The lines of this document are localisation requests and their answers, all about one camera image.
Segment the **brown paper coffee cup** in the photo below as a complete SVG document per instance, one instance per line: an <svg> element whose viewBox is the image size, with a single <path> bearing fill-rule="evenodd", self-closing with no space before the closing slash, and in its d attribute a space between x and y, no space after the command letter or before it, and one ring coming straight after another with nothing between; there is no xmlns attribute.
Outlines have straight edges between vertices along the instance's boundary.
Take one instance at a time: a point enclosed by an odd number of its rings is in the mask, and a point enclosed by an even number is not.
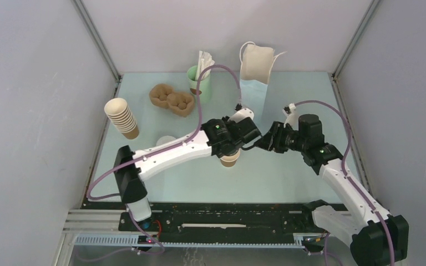
<svg viewBox="0 0 426 266"><path fill-rule="evenodd" d="M237 152L231 156L222 156L220 157L220 162L224 167L232 167L236 164L237 160L240 157L240 150L237 150Z"/></svg>

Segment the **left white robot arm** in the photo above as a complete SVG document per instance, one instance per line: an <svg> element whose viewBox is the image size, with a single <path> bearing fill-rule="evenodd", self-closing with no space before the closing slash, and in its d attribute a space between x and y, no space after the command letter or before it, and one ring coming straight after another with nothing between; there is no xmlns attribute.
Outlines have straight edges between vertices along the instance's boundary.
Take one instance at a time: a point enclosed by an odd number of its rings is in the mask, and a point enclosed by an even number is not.
<svg viewBox="0 0 426 266"><path fill-rule="evenodd" d="M147 151L133 152L129 146L118 150L115 180L121 202L131 215L132 224L146 231L153 224L153 215L144 182L173 166L196 158L235 155L243 145L261 135L252 118L233 121L228 117L211 119L198 131L184 139L176 139Z"/></svg>

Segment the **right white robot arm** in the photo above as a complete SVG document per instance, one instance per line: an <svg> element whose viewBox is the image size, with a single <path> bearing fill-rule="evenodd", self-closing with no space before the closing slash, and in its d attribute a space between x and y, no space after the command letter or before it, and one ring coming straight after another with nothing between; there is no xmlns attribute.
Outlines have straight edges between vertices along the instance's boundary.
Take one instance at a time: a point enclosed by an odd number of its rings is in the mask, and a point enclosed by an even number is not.
<svg viewBox="0 0 426 266"><path fill-rule="evenodd" d="M351 214L347 218L323 201L314 201L300 217L303 229L322 228L334 235L349 247L358 265L393 265L407 258L407 220L393 216L356 180L339 150L325 142L317 115L301 115L297 130L275 121L254 146L280 154L300 152L305 164L334 190Z"/></svg>

